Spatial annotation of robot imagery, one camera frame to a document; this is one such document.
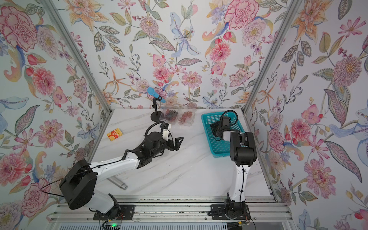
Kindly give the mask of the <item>teal plastic mesh basket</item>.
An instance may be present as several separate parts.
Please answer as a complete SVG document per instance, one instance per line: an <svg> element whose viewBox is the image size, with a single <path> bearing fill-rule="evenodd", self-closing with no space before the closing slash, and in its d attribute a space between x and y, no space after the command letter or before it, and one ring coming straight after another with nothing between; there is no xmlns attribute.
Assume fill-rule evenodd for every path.
<svg viewBox="0 0 368 230"><path fill-rule="evenodd" d="M221 118L228 117L230 119L230 130L244 132L244 129L239 121L238 114L234 110L225 112L214 112L201 115L202 124L205 130L210 151L215 158L230 156L230 142L223 140L217 135L218 127L220 126Z"/></svg>

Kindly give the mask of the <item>clear clamshell container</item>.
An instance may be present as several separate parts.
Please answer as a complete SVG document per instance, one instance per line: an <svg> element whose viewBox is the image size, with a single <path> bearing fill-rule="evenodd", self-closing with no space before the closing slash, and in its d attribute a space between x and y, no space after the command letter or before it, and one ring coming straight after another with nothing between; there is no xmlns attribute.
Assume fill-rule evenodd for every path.
<svg viewBox="0 0 368 230"><path fill-rule="evenodd" d="M162 111L160 116L160 120L164 121L165 123L174 125L178 118L179 110L175 108L165 108Z"/></svg>
<svg viewBox="0 0 368 230"><path fill-rule="evenodd" d="M192 126L196 115L195 109L180 109L178 114L178 123L182 126Z"/></svg>

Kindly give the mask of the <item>clear clamshell container front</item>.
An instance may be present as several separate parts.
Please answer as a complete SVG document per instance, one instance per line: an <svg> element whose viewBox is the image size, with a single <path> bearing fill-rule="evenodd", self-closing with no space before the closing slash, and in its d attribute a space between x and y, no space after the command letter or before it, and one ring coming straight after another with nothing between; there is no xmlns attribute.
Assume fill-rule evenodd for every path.
<svg viewBox="0 0 368 230"><path fill-rule="evenodd" d="M160 116L160 120L164 121L165 123L174 125L178 118L179 110L175 108L165 108L162 111Z"/></svg>

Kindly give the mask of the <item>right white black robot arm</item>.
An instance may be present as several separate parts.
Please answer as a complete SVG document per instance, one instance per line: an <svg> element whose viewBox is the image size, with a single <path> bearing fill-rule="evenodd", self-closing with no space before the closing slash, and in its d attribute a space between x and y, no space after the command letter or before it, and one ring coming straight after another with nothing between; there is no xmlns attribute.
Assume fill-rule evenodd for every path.
<svg viewBox="0 0 368 230"><path fill-rule="evenodd" d="M211 205L212 220L251 220L250 211L245 201L245 186L248 173L257 160L255 137L251 132L242 132L232 128L239 118L235 111L227 110L210 125L211 134L216 140L230 143L226 151L235 164L232 184L223 205Z"/></svg>

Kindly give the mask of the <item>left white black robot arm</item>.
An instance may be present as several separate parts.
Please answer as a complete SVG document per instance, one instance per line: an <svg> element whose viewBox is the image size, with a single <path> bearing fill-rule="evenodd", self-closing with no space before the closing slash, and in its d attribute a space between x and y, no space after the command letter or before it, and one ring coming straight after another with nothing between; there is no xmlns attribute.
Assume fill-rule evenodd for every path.
<svg viewBox="0 0 368 230"><path fill-rule="evenodd" d="M178 151L184 137L174 138L171 125L163 121L149 126L143 141L134 149L125 150L121 157L88 163L78 161L59 184L70 210L89 208L113 220L123 215L117 199L96 189L100 182L127 171L142 168L168 151Z"/></svg>

